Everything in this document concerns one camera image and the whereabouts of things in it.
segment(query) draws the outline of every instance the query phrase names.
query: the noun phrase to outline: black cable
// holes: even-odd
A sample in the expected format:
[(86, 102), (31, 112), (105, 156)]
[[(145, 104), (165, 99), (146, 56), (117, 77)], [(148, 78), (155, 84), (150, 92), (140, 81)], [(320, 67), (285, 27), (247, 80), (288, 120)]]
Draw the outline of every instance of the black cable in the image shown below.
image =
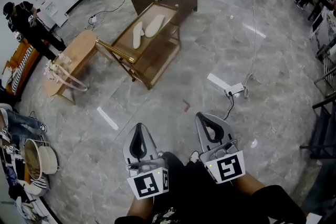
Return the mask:
[(123, 4), (125, 3), (125, 0), (123, 0), (123, 2), (120, 4), (119, 7), (115, 8), (114, 10), (103, 10), (101, 12), (97, 12), (96, 14), (92, 15), (89, 19), (88, 19), (88, 23), (89, 25), (95, 26), (94, 24), (90, 23), (90, 19), (94, 18), (96, 15), (98, 15), (99, 13), (103, 13), (103, 12), (115, 12), (117, 9), (119, 9)]
[(226, 115), (226, 117), (225, 117), (225, 119), (224, 119), (224, 120), (226, 120), (226, 119), (227, 119), (227, 117), (229, 117), (229, 115), (230, 115), (230, 112), (231, 112), (232, 108), (233, 108), (233, 107), (234, 107), (234, 105), (235, 105), (235, 100), (233, 99), (233, 95), (232, 95), (232, 93), (231, 93), (231, 92), (229, 92), (229, 95), (230, 95), (230, 96), (231, 96), (231, 98), (232, 98), (232, 106), (231, 106), (231, 108), (230, 108), (229, 112), (227, 113), (227, 115)]

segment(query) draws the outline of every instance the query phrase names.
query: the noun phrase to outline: shoe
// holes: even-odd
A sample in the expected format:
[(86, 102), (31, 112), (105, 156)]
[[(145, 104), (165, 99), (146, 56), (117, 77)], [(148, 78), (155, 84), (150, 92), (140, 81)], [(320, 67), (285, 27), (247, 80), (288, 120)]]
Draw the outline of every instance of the shoe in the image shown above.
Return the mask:
[(304, 10), (305, 8), (304, 7), (301, 7), (300, 4), (297, 4), (296, 5), (300, 10)]
[(41, 123), (40, 130), (42, 130), (43, 132), (46, 132), (47, 131), (47, 126), (45, 124)]
[(193, 151), (192, 152), (192, 154), (191, 154), (191, 156), (190, 156), (190, 158), (189, 158), (189, 161), (190, 162), (193, 162), (193, 163), (196, 163), (196, 162), (198, 162), (200, 159), (200, 155), (199, 155), (200, 153), (198, 152), (198, 151)]

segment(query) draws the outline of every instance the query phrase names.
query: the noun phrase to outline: jeans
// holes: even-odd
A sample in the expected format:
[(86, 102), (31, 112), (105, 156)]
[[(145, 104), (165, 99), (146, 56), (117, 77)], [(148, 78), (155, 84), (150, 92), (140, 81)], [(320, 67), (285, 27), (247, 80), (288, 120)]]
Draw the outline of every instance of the jeans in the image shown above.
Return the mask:
[(33, 118), (23, 116), (10, 110), (6, 110), (8, 117), (8, 131), (12, 136), (12, 141), (19, 147), (22, 138), (41, 140), (40, 135), (33, 134), (30, 130), (22, 126), (26, 124), (33, 129), (39, 129), (41, 123)]

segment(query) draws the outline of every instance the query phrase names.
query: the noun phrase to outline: wooden side table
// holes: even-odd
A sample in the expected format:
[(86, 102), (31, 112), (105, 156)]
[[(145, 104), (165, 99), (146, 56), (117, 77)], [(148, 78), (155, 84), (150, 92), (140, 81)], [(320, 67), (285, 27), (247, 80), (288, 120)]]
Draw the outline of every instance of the wooden side table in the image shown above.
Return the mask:
[[(75, 76), (80, 70), (87, 64), (87, 62), (92, 58), (93, 55), (99, 51), (104, 57), (109, 61), (112, 61), (103, 50), (101, 50), (96, 44), (97, 35), (95, 32), (90, 30), (85, 30), (80, 33), (64, 50), (64, 54), (71, 59), (71, 63), (67, 66), (67, 71)], [(59, 59), (56, 59), (56, 63), (62, 65)], [(44, 82), (44, 87), (47, 92), (47, 95), (54, 96), (58, 95), (70, 104), (75, 105), (73, 100), (68, 99), (63, 95), (65, 86), (61, 82), (51, 81), (46, 78)]]
[[(110, 51), (132, 81), (139, 80), (150, 90), (181, 47), (180, 27), (174, 24), (177, 11), (178, 6), (170, 7), (155, 1), (119, 35), (112, 45), (100, 39), (96, 42)], [(135, 25), (142, 22), (145, 30), (158, 14), (165, 16), (159, 32), (152, 38), (142, 36), (140, 47), (133, 49)]]

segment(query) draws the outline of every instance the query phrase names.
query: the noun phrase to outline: gray marble tile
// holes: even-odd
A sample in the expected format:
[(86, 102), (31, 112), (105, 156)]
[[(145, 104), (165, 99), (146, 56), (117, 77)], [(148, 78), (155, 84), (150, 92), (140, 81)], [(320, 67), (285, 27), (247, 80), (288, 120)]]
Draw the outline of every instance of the gray marble tile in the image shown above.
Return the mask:
[[(57, 33), (69, 44), (87, 27), (92, 14), (113, 10), (122, 1), (82, 1)], [(311, 7), (301, 11), (293, 1), (238, 0), (231, 5), (198, 0), (198, 11), (181, 25), (181, 50), (150, 91), (138, 81), (131, 82), (116, 61), (110, 63), (98, 53), (78, 74), (88, 91), (75, 91), (76, 106), (69, 106), (46, 96), (43, 58), (17, 108), (25, 115), (35, 111), (48, 126), (46, 139), (62, 170), (50, 176), (46, 200), (61, 221), (113, 223), (127, 213), (133, 193), (122, 148), (138, 122), (148, 127), (159, 150), (171, 151), (187, 163), (193, 150), (201, 150), (195, 114), (203, 111), (224, 118), (231, 107), (231, 100), (207, 80), (208, 74), (229, 85), (245, 84), (255, 45), (249, 97), (235, 95), (226, 121), (244, 151), (247, 171), (303, 200), (310, 181), (304, 180), (302, 190), (298, 183), (317, 169), (309, 170), (307, 155), (298, 147), (310, 137), (315, 119), (312, 104), (322, 100), (313, 84), (321, 75), (321, 65), (308, 39)], [(131, 1), (125, 0), (117, 11), (99, 14), (101, 24), (94, 31), (112, 43), (135, 18)], [(190, 104), (186, 112), (183, 100)], [(118, 130), (97, 112), (99, 106)]]

